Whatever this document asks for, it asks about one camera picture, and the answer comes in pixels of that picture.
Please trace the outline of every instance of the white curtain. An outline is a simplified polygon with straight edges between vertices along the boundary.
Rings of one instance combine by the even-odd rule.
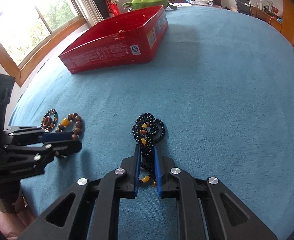
[[[104,20],[93,0],[75,1],[90,27]]]

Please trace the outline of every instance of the chair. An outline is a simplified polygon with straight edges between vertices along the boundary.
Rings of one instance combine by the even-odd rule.
[[[239,13],[253,16],[250,0],[235,0]]]

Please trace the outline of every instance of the red box on desk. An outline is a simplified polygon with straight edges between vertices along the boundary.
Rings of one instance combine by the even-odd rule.
[[[71,73],[151,61],[167,29],[163,6],[148,7],[97,23],[59,58]]]

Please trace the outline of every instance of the blue fabric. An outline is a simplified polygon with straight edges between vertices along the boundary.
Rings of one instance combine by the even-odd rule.
[[[164,121],[162,152],[194,177],[214,175],[280,240],[294,230],[294,48],[267,23],[232,11],[166,12],[154,60],[70,74],[57,57],[32,80],[11,125],[78,112],[83,149],[22,181],[36,215],[80,177],[103,177],[132,156],[137,116]],[[176,239],[175,200],[141,187],[121,200],[119,240]]]

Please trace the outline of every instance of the black bead necklace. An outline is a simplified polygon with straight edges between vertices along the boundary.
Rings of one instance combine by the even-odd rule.
[[[145,183],[153,178],[153,184],[156,185],[155,169],[154,169],[154,145],[159,143],[165,136],[165,126],[161,119],[156,119],[150,113],[141,114],[133,126],[133,135],[136,142],[141,146],[141,155],[143,162],[140,166],[145,169],[148,174],[139,182]]]

